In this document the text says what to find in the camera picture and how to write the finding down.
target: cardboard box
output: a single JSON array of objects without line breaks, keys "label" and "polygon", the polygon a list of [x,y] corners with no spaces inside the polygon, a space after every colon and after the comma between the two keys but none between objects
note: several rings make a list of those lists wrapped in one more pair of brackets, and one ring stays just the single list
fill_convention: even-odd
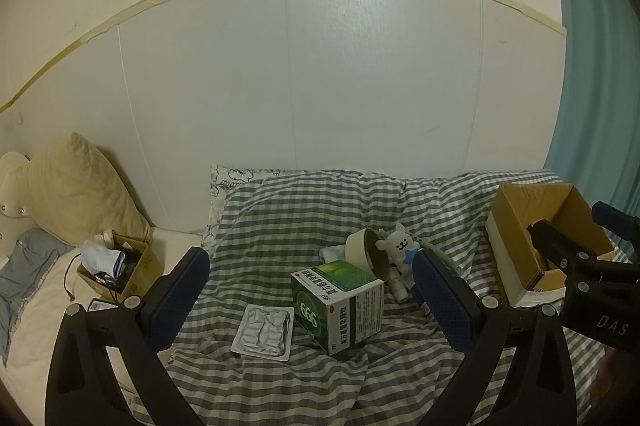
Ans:
[{"label": "cardboard box", "polygon": [[382,326],[385,284],[343,260],[291,275],[296,320],[329,355]]},{"label": "cardboard box", "polygon": [[498,264],[495,261],[494,250],[491,247],[491,241],[489,240],[489,235],[487,234],[486,228],[484,229],[484,239],[486,240],[486,246],[489,250],[489,257],[491,259],[491,265],[494,269],[495,276],[495,284],[497,285],[498,294],[497,298],[501,303],[509,303],[509,298],[507,297],[507,292],[504,290],[504,283],[502,283],[502,278],[500,277],[500,270],[498,269]]},{"label": "cardboard box", "polygon": [[[118,299],[117,303],[122,303],[132,295],[143,297],[151,288],[151,285],[153,285],[156,280],[162,276],[162,273],[164,272],[162,264],[158,261],[156,255],[154,254],[151,246],[148,243],[130,236],[120,236],[116,233],[113,233],[113,239],[117,245],[122,245],[124,242],[127,242],[134,249],[134,251],[136,251],[140,255],[140,259],[134,267],[131,277],[129,278],[129,281],[127,281],[124,290],[120,294],[116,294],[116,297]],[[78,273],[78,276],[82,278],[102,298],[108,301],[114,301],[112,291],[110,291],[101,283],[95,281],[91,273],[87,271],[87,269],[85,269],[82,264],[79,265],[76,272]]]},{"label": "cardboard box", "polygon": [[527,228],[548,219],[560,231],[613,257],[604,229],[591,219],[591,207],[572,184],[502,184],[486,222],[498,278],[512,307],[549,303],[564,297],[564,273],[531,243]]}]

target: green medicine box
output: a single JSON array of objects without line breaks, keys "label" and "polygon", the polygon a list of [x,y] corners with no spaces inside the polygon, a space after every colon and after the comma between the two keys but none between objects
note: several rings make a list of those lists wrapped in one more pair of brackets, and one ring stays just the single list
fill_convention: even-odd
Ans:
[{"label": "green medicine box", "polygon": [[291,275],[296,320],[331,356],[382,326],[385,284],[343,260]]}]

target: tape roll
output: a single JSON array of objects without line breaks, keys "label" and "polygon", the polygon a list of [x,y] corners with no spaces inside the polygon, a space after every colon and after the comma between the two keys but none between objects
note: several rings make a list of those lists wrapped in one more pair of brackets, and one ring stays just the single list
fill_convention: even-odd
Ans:
[{"label": "tape roll", "polygon": [[389,279],[389,257],[376,247],[380,235],[367,227],[350,234],[344,246],[344,258],[351,265],[373,274],[382,281]]}]

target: bed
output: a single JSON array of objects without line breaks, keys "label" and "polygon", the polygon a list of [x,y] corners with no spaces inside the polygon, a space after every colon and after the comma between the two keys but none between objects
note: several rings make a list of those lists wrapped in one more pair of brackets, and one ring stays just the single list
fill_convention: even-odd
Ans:
[{"label": "bed", "polygon": [[[559,181],[548,170],[407,180],[214,166],[204,236],[152,229],[165,271],[192,245],[202,244],[211,261],[209,281],[163,364],[205,424],[415,424],[462,361],[428,311],[396,303],[385,289],[382,330],[363,345],[329,357],[296,324],[290,360],[279,363],[230,351],[246,304],[289,306],[290,272],[317,265],[321,247],[398,221],[442,249],[478,295],[496,294],[483,229],[498,185]],[[0,379],[33,426],[44,424],[50,355],[69,304],[62,277],[73,256],[59,258],[25,306],[7,365],[0,366]],[[68,286],[83,305],[95,297],[75,274]],[[604,351],[565,333],[582,418]],[[152,424],[122,359],[110,357],[135,418]],[[489,413],[512,357],[513,349],[505,350],[472,423]]]},{"label": "bed", "polygon": [[[199,245],[202,237],[152,228],[152,238],[152,247],[166,273],[174,268],[191,246]],[[63,289],[63,277],[76,253],[76,250],[71,250],[53,264],[22,311],[20,324],[12,336],[6,366],[0,362],[0,380],[33,426],[44,426],[49,362],[62,315],[69,305],[69,298]],[[99,296],[76,274],[79,262],[79,258],[73,261],[66,286],[75,295],[76,301],[86,307],[93,298]],[[122,359],[114,349],[110,349],[110,358],[121,388],[131,398],[130,392],[134,392],[134,388]]]}]

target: screw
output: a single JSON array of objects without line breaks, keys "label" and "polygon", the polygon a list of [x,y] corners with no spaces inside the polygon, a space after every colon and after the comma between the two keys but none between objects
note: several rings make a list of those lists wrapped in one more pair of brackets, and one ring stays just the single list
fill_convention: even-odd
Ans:
[{"label": "screw", "polygon": [[545,314],[545,316],[555,316],[556,315],[556,309],[553,308],[551,305],[542,305],[542,311]]},{"label": "screw", "polygon": [[127,309],[135,309],[138,305],[140,305],[140,297],[139,296],[129,296],[126,300],[124,300],[124,306]]},{"label": "screw", "polygon": [[498,304],[498,300],[493,296],[485,296],[484,298],[482,298],[482,305],[484,305],[488,309],[497,309]]},{"label": "screw", "polygon": [[66,308],[65,314],[67,316],[75,316],[79,312],[80,312],[80,305],[78,305],[77,303],[72,303]]}]

